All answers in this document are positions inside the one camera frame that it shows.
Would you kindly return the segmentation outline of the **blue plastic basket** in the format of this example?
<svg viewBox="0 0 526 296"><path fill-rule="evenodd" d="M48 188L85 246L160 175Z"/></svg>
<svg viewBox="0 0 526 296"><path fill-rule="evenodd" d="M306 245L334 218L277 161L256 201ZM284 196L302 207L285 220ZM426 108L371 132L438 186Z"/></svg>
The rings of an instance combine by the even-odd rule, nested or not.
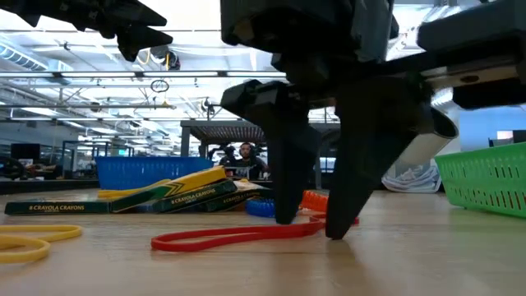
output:
<svg viewBox="0 0 526 296"><path fill-rule="evenodd" d="M146 187L163 179L176 179L214 166L200 157L104 156L95 158L99 186L103 190Z"/></svg>

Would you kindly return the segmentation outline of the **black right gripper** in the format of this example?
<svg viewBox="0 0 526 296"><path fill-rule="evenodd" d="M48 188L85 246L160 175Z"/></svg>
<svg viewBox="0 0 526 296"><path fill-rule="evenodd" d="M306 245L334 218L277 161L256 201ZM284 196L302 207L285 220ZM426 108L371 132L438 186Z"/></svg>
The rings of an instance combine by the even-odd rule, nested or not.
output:
<svg viewBox="0 0 526 296"><path fill-rule="evenodd" d="M526 0L495 0L452 16L424 21L422 53L387 61L387 43L398 33L394 0L220 0L222 40L283 58L321 58L331 74L344 65L392 72L464 69L514 58L515 78L489 82L464 75L454 101L464 109L526 104Z"/></svg>

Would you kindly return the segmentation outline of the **black computer monitor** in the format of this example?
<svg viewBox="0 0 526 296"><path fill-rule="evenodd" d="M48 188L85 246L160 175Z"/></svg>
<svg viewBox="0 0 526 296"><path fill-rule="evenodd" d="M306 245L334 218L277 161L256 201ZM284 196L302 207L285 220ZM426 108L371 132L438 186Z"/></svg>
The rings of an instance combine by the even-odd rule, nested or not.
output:
<svg viewBox="0 0 526 296"><path fill-rule="evenodd" d="M496 139L488 139L490 147L526 142L526 130L498 131Z"/></svg>

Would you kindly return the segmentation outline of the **orange coil wrist keychain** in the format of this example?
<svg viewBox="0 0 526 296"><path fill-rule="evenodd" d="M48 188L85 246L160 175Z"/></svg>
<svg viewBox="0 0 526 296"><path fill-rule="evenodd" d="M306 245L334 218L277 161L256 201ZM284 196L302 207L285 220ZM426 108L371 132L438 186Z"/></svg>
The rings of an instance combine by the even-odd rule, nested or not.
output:
<svg viewBox="0 0 526 296"><path fill-rule="evenodd" d="M304 191L299 207L301 209L313 210L317 212L326 212L328 198L329 195L322 192Z"/></svg>

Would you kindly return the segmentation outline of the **yellow rubber band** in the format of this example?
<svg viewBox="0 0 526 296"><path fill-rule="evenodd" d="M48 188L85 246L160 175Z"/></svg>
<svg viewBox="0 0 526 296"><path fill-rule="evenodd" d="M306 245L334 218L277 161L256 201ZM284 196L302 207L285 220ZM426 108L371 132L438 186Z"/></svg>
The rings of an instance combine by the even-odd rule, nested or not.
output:
<svg viewBox="0 0 526 296"><path fill-rule="evenodd" d="M21 233L48 233L30 238ZM44 259L52 242L80 237L83 228L78 225L0 225L0 263L28 263Z"/></svg>

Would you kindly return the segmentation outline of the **person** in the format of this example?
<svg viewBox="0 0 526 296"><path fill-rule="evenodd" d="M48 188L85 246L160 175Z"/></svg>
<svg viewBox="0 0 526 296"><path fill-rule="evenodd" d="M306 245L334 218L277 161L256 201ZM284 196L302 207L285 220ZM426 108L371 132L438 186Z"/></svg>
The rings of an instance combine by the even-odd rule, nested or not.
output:
<svg viewBox="0 0 526 296"><path fill-rule="evenodd" d="M220 159L219 165L224 167L236 167L238 161L234 155L235 148L229 145L220 146L219 148L225 153L225 156Z"/></svg>
<svg viewBox="0 0 526 296"><path fill-rule="evenodd" d="M267 163L256 156L252 144L248 142L242 143L239 148L239 154L242 158L236 161L235 166L244 168L242 175L248 174L250 180L258 179L261 173L270 171Z"/></svg>

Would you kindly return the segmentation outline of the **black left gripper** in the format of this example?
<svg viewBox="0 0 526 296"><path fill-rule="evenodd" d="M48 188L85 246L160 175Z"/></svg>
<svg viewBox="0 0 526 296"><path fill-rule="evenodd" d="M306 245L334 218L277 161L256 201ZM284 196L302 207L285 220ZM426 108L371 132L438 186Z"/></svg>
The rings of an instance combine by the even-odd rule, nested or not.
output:
<svg viewBox="0 0 526 296"><path fill-rule="evenodd" d="M36 27L41 16L72 24L78 30L94 28L95 21L110 27L165 26L167 19L139 0L0 0L0 10L18 15ZM171 44L173 37L151 28L117 31L118 49L134 62L142 49Z"/></svg>

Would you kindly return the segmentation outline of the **green plastic basket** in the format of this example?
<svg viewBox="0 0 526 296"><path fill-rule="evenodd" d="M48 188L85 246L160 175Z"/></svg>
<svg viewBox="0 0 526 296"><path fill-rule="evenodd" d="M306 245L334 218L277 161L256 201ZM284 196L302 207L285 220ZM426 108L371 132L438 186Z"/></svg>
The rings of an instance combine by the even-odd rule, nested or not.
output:
<svg viewBox="0 0 526 296"><path fill-rule="evenodd" d="M526 142L435 161L451 205L526 219Z"/></svg>

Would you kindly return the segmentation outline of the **blue coil wrist keychain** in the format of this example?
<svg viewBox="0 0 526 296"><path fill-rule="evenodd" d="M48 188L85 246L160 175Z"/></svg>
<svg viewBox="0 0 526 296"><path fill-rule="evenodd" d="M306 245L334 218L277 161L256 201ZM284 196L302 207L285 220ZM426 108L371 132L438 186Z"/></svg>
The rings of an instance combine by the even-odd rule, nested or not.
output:
<svg viewBox="0 0 526 296"><path fill-rule="evenodd" d="M246 212L264 218L275 217L275 202L271 199L251 199L245 204Z"/></svg>

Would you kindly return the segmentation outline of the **red rubber band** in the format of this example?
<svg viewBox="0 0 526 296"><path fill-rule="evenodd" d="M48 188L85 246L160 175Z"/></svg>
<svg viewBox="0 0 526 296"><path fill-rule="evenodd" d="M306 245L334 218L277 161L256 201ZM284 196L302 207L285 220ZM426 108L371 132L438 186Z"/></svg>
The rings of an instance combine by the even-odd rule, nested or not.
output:
<svg viewBox="0 0 526 296"><path fill-rule="evenodd" d="M327 214L311 215L301 224L281 226L246 226L224 229L203 229L161 234L150 240L154 250L164 252L199 252L213 247L259 240L303 238L325 227Z"/></svg>

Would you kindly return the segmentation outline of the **black aluminium table frame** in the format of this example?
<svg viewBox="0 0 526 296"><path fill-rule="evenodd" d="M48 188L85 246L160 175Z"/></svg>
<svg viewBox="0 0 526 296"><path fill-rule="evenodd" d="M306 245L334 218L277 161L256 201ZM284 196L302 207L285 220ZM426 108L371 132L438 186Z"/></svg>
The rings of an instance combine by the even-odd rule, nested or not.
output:
<svg viewBox="0 0 526 296"><path fill-rule="evenodd" d="M99 188L96 179L0 181L0 195Z"/></svg>

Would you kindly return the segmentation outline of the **grey perforated metal shelf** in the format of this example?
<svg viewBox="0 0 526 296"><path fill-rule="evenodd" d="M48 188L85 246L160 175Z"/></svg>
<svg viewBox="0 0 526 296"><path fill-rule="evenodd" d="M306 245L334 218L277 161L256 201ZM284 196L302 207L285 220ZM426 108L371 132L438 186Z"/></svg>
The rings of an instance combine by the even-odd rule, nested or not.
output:
<svg viewBox="0 0 526 296"><path fill-rule="evenodd" d="M330 177L334 172L336 141L339 136L338 123L312 123L322 135L320 160L309 179L310 187L328 189ZM205 156L205 149L210 145L219 145L221 148L232 143L250 142L255 146L258 156L265 158L267 145L264 132L256 125L243 120L230 121L198 121L184 120L180 122L182 140L194 136L203 146L200 150L201 157Z"/></svg>

